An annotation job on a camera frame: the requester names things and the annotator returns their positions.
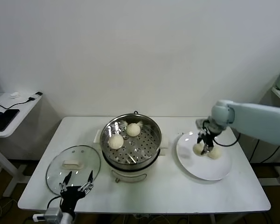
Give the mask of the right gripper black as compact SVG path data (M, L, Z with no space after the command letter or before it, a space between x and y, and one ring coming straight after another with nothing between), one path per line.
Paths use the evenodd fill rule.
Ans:
M224 126L217 124L215 120L201 120L200 125L200 136L196 143L199 144L203 140L204 146L201 155L204 155L213 150L214 138L224 131Z

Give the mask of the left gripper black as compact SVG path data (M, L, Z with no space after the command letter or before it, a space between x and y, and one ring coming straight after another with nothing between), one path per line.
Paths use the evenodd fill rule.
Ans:
M70 186L67 187L70 178L72 175L72 171L70 171L64 178L63 182L59 183L59 188L61 191L61 198L63 199L63 202L61 203L61 211L65 213L69 213L70 215L75 214L75 207L78 202L78 200L85 197L85 194L88 194L94 184L93 184L93 170L91 171L87 183L85 183L83 186Z

